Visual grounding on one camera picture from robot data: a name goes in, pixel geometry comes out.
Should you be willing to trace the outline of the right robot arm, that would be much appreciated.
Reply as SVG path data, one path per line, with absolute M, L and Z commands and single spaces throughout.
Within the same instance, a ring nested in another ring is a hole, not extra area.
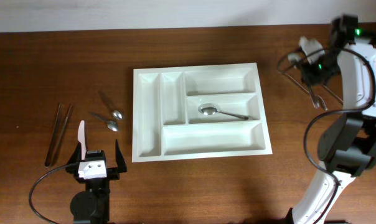
M 342 77 L 342 108 L 334 111 L 337 120 L 321 135 L 317 158 L 310 158 L 316 174 L 284 219 L 324 223 L 342 191 L 376 165 L 376 32 L 360 28 L 357 16 L 344 14 L 331 22 L 326 47 L 302 37 L 286 59 L 300 71 L 298 86 L 316 108 L 325 104 L 313 86 L 325 86 L 335 75 Z

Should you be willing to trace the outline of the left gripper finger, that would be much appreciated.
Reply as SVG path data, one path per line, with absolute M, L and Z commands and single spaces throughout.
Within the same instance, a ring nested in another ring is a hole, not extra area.
M 81 152 L 82 152 L 82 145 L 78 143 L 73 154 L 68 160 L 67 164 L 74 164 L 76 162 L 79 162 L 81 160 Z
M 126 162 L 120 151 L 120 147 L 119 147 L 117 139 L 115 140 L 115 160 L 116 160 L 118 172 L 119 173 L 127 172 Z

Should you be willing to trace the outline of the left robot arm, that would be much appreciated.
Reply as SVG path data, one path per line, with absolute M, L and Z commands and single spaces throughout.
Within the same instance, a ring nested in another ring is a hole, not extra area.
M 67 162 L 66 172 L 85 190 L 77 193 L 70 202 L 70 212 L 74 223 L 108 223 L 110 221 L 110 182 L 118 180 L 121 173 L 127 172 L 125 159 L 115 142 L 117 166 L 107 168 L 105 152 L 88 151 L 82 157 L 82 145 L 77 144 Z

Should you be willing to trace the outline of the large metal spoon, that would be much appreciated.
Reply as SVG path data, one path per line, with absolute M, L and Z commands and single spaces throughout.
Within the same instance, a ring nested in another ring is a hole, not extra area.
M 240 114 L 234 114 L 234 113 L 229 113 L 225 111 L 218 110 L 217 107 L 211 103 L 206 103 L 198 106 L 198 112 L 202 113 L 205 116 L 210 116 L 210 115 L 215 115 L 216 113 L 224 114 L 227 116 L 232 116 L 235 118 L 239 118 L 242 120 L 249 120 L 251 117 L 245 116 L 245 115 L 240 115 Z
M 317 97 L 316 94 L 313 92 L 313 90 L 312 90 L 312 88 L 311 88 L 311 85 L 308 84 L 308 83 L 306 83 L 306 87 L 307 87 L 307 89 L 308 89 L 308 93 L 309 93 L 309 96 L 310 96 L 310 98 L 311 98 L 311 101 L 312 101 L 314 107 L 315 107 L 316 109 L 319 109 L 321 105 L 320 105 L 320 102 L 319 102 L 319 100 L 318 100 L 318 97 Z

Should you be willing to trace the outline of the metal fork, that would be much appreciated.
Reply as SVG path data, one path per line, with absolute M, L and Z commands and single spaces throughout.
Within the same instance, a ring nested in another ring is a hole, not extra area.
M 278 71 L 281 74 L 283 74 L 285 77 L 287 77 L 290 81 L 292 81 L 300 90 L 302 90 L 305 94 L 307 94 L 309 96 L 307 87 L 303 87 L 302 84 L 300 84 L 291 75 L 287 74 L 286 72 L 283 72 L 281 70 L 278 70 Z M 316 96 L 318 97 L 318 100 L 320 102 L 320 105 L 321 105 L 320 108 L 323 109 L 324 111 L 326 111 L 327 110 L 327 106 L 326 106 L 324 100 L 319 95 L 316 95 Z
M 327 87 L 327 85 L 325 84 L 321 84 L 321 86 L 323 87 L 323 89 L 325 89 L 331 96 L 333 96 L 341 105 L 344 104 L 343 100 L 337 95 L 335 94 L 330 88 Z

